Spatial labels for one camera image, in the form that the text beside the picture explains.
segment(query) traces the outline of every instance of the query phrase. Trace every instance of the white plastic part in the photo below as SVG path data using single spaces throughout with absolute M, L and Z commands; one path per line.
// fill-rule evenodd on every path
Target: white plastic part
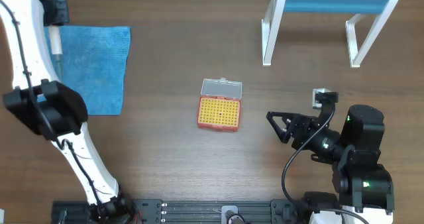
M 52 54 L 62 54 L 62 41 L 60 40 L 59 26 L 49 26 L 48 34 L 50 37 L 50 47 Z
M 23 44 L 25 61 L 31 75 L 33 86 L 40 85 L 42 79 L 58 80 L 46 45 L 44 35 L 44 9 L 39 0 L 3 0 L 12 10 L 19 22 L 19 32 Z M 12 86 L 21 89 L 28 88 L 27 79 L 23 74 L 21 53 L 15 25 L 6 8 L 0 6 L 0 16 L 5 26 L 9 50 L 13 63 Z
M 340 224 L 342 217 L 337 215 L 334 211 L 320 211 L 319 213 L 312 213 L 309 219 L 309 224 Z
M 353 18 L 351 18 L 350 20 L 346 21 L 346 35 L 351 68 L 360 67 L 360 64 L 363 61 L 365 55 L 368 53 L 372 44 L 376 40 L 384 24 L 389 19 L 398 1 L 399 0 L 389 0 L 387 5 L 384 7 L 383 12 L 377 15 L 376 19 L 374 20 L 374 23 L 371 26 L 370 32 L 366 36 L 365 41 L 362 44 L 359 52 L 358 44 L 356 42 L 355 24 L 361 19 L 363 19 L 365 15 L 357 14 L 353 16 Z
M 5 222 L 5 210 L 0 209 L 0 224 Z
M 14 12 L 16 20 L 19 22 L 19 32 L 23 43 L 28 70 L 31 73 L 31 82 L 33 86 L 40 85 L 41 80 L 49 81 L 58 80 L 50 55 L 46 37 L 44 35 L 44 9 L 39 0 L 3 0 L 7 6 Z M 23 65 L 21 53 L 19 52 L 19 44 L 15 26 L 12 23 L 12 18 L 7 10 L 0 5 L 0 16 L 5 26 L 9 50 L 11 52 L 13 63 L 13 87 L 19 86 L 21 89 L 28 88 L 27 79 L 23 75 Z M 81 133 L 74 135 L 73 133 L 58 137 L 59 141 L 68 139 L 72 142 L 74 150 L 78 155 L 78 160 L 93 180 L 95 189 L 98 190 L 97 195 L 102 203 L 110 201 L 112 197 L 117 197 L 119 185 L 100 159 L 87 129 L 87 123 L 81 127 Z M 97 204 L 91 187 L 88 184 L 87 178 L 79 169 L 74 157 L 66 146 L 60 152 L 65 156 L 66 160 L 76 173 L 80 180 L 89 204 Z
M 359 216 L 365 218 L 369 224 L 392 224 L 393 223 L 393 213 L 390 215 L 386 214 L 385 209 L 377 208 L 364 208 L 362 213 L 355 212 L 355 208 L 351 206 L 343 206 L 344 210 L 354 212 Z M 346 224 L 363 224 L 361 220 L 351 216 L 343 214 L 344 221 Z
M 271 66 L 272 53 L 277 41 L 286 0 L 271 0 L 262 19 L 262 64 Z

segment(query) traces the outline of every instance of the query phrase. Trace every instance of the clear plastic lid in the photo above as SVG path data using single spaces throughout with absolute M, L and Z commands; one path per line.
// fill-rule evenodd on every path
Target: clear plastic lid
M 225 78 L 220 80 L 205 78 L 201 87 L 201 95 L 241 99 L 241 89 L 241 82 L 227 81 Z

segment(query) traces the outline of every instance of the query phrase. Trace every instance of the wood grain surface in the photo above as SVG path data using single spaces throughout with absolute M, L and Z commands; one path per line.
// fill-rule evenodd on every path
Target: wood grain surface
M 331 127 L 348 108 L 385 115 L 380 162 L 395 186 L 395 223 L 420 223 L 424 196 L 424 3 L 400 0 L 365 57 L 349 67 L 351 15 L 283 16 L 272 65 L 262 67 L 260 20 L 269 0 L 68 0 L 72 25 L 132 27 L 120 116 L 91 116 L 91 137 L 110 173 L 134 198 L 283 198 L 281 174 L 294 150 L 281 144 L 267 111 L 317 115 L 313 88 L 340 92 Z M 363 41 L 372 19 L 357 25 Z M 11 59 L 0 38 L 0 92 Z M 237 133 L 198 129 L 204 78 L 243 83 Z M 84 200 L 62 155 L 0 107 L 0 208 L 7 223 L 49 223 L 53 200 Z M 331 167 L 302 152 L 288 172 L 294 197 L 333 192 Z

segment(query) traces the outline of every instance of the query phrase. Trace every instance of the open lid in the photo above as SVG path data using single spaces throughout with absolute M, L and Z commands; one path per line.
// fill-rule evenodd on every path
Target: open lid
M 201 87 L 201 95 L 241 99 L 241 87 L 241 82 L 227 81 L 225 78 L 220 80 L 205 78 Z

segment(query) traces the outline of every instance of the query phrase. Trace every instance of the blue towel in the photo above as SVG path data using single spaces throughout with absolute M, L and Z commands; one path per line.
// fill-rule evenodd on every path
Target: blue towel
M 48 29 L 45 28 L 50 50 Z M 62 82 L 78 92 L 89 115 L 119 115 L 131 43 L 129 27 L 60 27 Z M 57 69 L 56 59 L 52 63 Z

